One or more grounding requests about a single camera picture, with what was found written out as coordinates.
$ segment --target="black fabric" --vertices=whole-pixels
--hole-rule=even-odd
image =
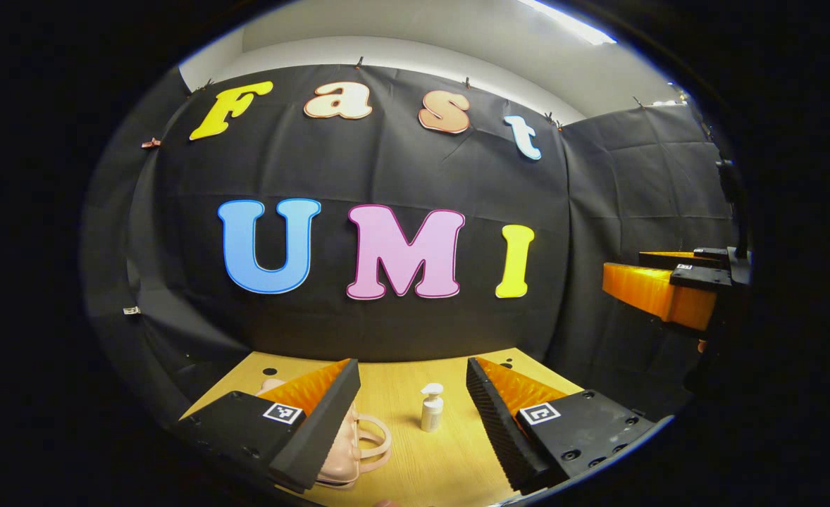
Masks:
[[[215,95],[266,80],[273,91],[254,97],[238,118],[228,118],[223,134],[189,141]],[[312,90],[345,80],[369,87],[370,115],[348,120],[303,113],[315,97]],[[421,100],[435,89],[469,99],[467,131],[443,134],[419,124]],[[521,115],[535,129],[539,161],[519,153],[505,115]],[[569,245],[564,150],[541,115],[502,97],[393,68],[321,65],[250,74],[196,93],[144,177],[147,184],[137,187],[135,202],[147,203],[148,215],[136,216],[136,227],[144,231],[135,235],[132,251],[139,295],[186,301],[189,306],[176,308],[160,299],[162,306],[154,309],[171,308],[174,330],[181,320],[202,317],[210,323],[207,330],[201,321],[184,325],[199,340],[231,337],[258,351],[325,360],[412,361],[511,346],[541,359],[550,345]],[[276,269],[285,261],[286,233],[275,207],[289,198],[322,205],[312,222],[311,272],[291,292],[245,291],[226,272],[216,211],[232,199],[263,202],[256,256],[261,266]],[[433,209],[464,214],[457,243],[460,293],[425,299],[411,288],[404,296],[388,291],[376,301],[348,298],[357,228],[347,213],[361,204],[389,206],[409,240]],[[508,224],[527,225],[536,234],[528,253],[528,294],[520,299],[495,296],[506,254],[502,227]],[[156,270],[161,276],[147,282]],[[383,270],[379,279],[389,288]],[[140,307],[147,313],[147,302]]]
[[[694,334],[602,291],[602,264],[637,264],[638,251],[724,248],[731,211],[718,150],[688,107],[647,107],[564,126],[571,259],[546,363],[647,418],[689,399],[683,375],[699,359]]]
[[[125,263],[128,219],[136,183],[154,160],[154,150],[140,145],[161,138],[189,93],[174,68],[124,118],[87,190],[80,238],[80,278],[97,338],[115,371],[162,425],[177,420],[247,350],[241,344],[193,343],[163,332],[144,315],[123,312],[137,304]]]

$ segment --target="ceiling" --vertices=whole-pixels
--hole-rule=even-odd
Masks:
[[[480,58],[585,116],[677,99],[670,79],[622,43],[593,45],[518,0],[299,0],[244,27],[242,51],[340,35],[422,42]]]

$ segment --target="pink handbag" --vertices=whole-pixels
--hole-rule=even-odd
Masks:
[[[257,392],[255,396],[270,391],[270,389],[281,384],[283,384],[283,381],[278,379],[267,379],[261,383],[261,391]],[[383,431],[383,437],[360,429],[358,424],[360,420],[370,421],[370,423],[379,427]],[[372,441],[378,446],[374,449],[360,449],[358,443],[362,439]],[[334,444],[328,452],[328,458],[325,459],[324,465],[321,466],[321,472],[318,473],[318,481],[315,484],[335,489],[352,488],[356,485],[356,481],[361,474],[366,474],[366,472],[371,472],[387,464],[387,461],[390,460],[390,440],[392,440],[392,437],[386,424],[383,424],[383,421],[380,421],[379,418],[359,413],[356,410],[356,404],[353,402],[352,406],[349,407],[349,411],[347,411],[347,416],[340,424],[340,429],[334,438]],[[372,463],[360,463],[361,459],[378,455],[382,456]]]

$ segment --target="white wall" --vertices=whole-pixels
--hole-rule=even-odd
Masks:
[[[243,54],[243,31],[244,27],[240,27],[181,62],[180,76],[190,91],[204,86],[209,78],[215,80],[221,68]]]
[[[208,59],[206,61],[211,61],[215,59],[216,52],[206,52],[200,57],[204,56]],[[505,97],[541,115],[552,111],[553,119],[563,124],[585,119],[582,113],[559,97],[504,68],[450,49],[385,37],[321,37],[254,49],[239,54],[229,64],[212,71],[213,76],[206,76],[202,84],[205,84],[209,77],[215,81],[228,80],[231,77],[271,68],[337,63],[351,65],[355,64],[360,56],[364,56],[364,65],[404,68],[456,81],[464,81],[467,76],[473,87]],[[194,68],[203,67],[197,62],[187,62],[189,63],[192,63]],[[183,67],[180,67],[181,73],[184,72]],[[187,80],[187,73],[183,76],[190,89],[195,89]]]

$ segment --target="white label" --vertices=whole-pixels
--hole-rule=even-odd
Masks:
[[[290,407],[290,405],[282,405],[275,403],[268,408],[268,411],[261,414],[261,417],[267,417],[271,420],[279,420],[284,424],[292,424],[299,414],[302,413],[302,408]]]
[[[528,424],[531,426],[551,420],[551,418],[559,417],[559,412],[549,403],[541,403],[534,407],[522,408],[519,412],[525,416],[525,419],[528,420]]]

